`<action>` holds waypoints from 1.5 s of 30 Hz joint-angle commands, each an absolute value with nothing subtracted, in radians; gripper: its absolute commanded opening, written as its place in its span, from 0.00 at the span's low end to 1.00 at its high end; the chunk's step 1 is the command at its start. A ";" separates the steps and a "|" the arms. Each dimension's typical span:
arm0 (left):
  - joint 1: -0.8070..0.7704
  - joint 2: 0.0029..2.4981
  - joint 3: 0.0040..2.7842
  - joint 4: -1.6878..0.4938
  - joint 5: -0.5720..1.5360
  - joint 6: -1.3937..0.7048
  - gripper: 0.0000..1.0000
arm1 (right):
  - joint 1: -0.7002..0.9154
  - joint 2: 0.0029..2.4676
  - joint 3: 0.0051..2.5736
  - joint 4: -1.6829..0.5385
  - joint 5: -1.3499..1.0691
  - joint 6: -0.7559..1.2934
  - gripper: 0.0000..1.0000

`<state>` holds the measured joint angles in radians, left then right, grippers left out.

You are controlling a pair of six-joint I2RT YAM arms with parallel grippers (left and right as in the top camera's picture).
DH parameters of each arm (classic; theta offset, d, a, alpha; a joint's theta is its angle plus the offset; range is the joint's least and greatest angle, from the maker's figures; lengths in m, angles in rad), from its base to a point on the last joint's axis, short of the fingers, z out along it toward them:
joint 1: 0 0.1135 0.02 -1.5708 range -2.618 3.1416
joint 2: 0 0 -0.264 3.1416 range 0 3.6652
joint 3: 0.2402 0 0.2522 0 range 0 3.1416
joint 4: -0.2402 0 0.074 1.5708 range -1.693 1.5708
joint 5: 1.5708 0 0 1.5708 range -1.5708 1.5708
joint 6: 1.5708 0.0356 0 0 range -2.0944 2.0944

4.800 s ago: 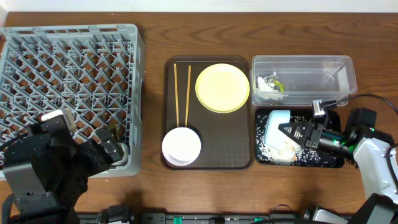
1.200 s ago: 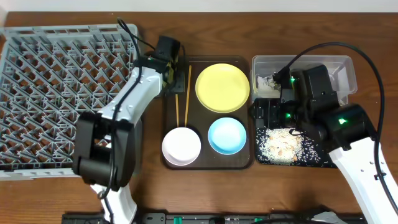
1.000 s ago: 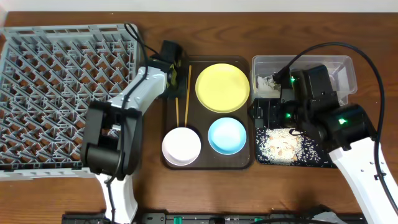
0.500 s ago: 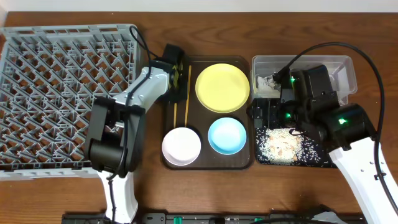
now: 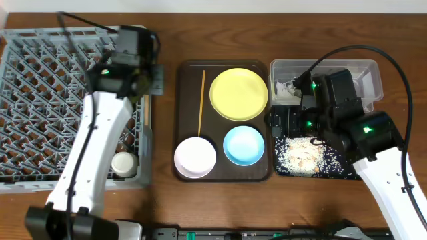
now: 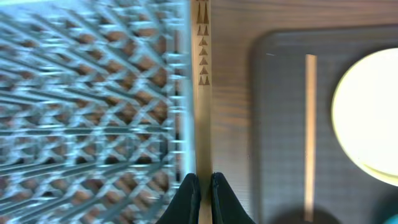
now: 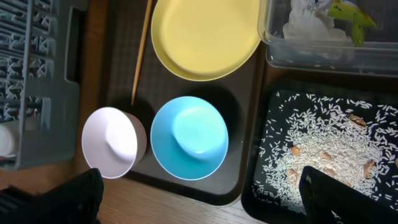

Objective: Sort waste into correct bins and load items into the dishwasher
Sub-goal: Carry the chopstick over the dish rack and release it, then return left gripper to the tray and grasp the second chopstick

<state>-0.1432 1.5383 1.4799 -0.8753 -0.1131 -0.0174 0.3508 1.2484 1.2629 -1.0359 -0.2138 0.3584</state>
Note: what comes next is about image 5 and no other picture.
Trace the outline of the blue bowl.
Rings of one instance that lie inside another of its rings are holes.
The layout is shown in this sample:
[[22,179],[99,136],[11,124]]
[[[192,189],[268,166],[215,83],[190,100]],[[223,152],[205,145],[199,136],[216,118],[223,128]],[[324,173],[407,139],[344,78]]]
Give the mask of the blue bowl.
[[264,154],[265,142],[253,127],[241,125],[230,129],[223,141],[226,157],[235,165],[247,167],[257,163]]

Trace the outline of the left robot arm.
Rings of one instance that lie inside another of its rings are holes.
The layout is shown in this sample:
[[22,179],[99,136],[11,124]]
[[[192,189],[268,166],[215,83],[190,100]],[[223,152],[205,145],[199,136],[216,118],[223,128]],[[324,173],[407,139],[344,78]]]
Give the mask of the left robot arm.
[[89,93],[66,166],[44,207],[30,207],[32,239],[143,239],[135,221],[102,218],[107,175],[119,138],[144,87],[164,82],[164,67],[97,63],[85,76]]

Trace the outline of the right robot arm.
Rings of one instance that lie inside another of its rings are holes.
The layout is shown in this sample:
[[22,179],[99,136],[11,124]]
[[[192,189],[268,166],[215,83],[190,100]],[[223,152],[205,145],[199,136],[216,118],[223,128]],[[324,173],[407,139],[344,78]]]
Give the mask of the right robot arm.
[[299,105],[274,105],[266,121],[272,135],[330,148],[367,185],[395,239],[426,238],[426,196],[413,176],[408,138],[383,111],[364,111],[347,69],[312,74],[293,82]]

